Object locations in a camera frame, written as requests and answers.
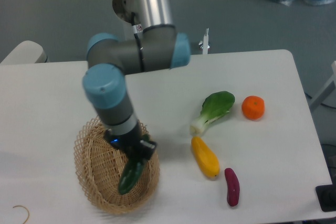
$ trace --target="green leafy vegetable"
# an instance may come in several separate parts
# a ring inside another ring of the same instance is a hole
[[[209,95],[203,102],[201,114],[191,123],[190,133],[202,134],[209,124],[228,114],[234,103],[235,96],[227,91]]]

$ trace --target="toy orange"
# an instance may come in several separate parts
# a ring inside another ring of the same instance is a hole
[[[241,107],[244,116],[250,120],[261,118],[265,112],[264,100],[254,95],[245,98]]]

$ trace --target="green cucumber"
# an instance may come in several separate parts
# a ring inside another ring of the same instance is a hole
[[[143,158],[130,158],[125,165],[119,180],[118,191],[121,195],[127,194],[138,182],[146,160]]]

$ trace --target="white chair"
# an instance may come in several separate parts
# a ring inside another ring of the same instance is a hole
[[[42,46],[32,41],[23,41],[0,63],[0,65],[17,65],[49,62]]]
[[[331,67],[334,74],[309,102],[309,109],[311,112],[313,112],[336,88],[336,61],[331,64]]]

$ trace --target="gray floor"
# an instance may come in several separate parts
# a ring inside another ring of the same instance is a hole
[[[0,0],[0,61],[24,40],[42,45],[51,61],[84,60],[92,35],[107,31],[123,38],[111,1]],[[287,7],[269,0],[171,0],[171,7],[194,54],[209,27],[212,53],[291,51],[303,88],[311,95],[332,75],[336,3],[311,7],[297,0]],[[326,103],[336,106],[336,92]],[[312,115],[320,141],[336,144],[336,110],[318,108]]]

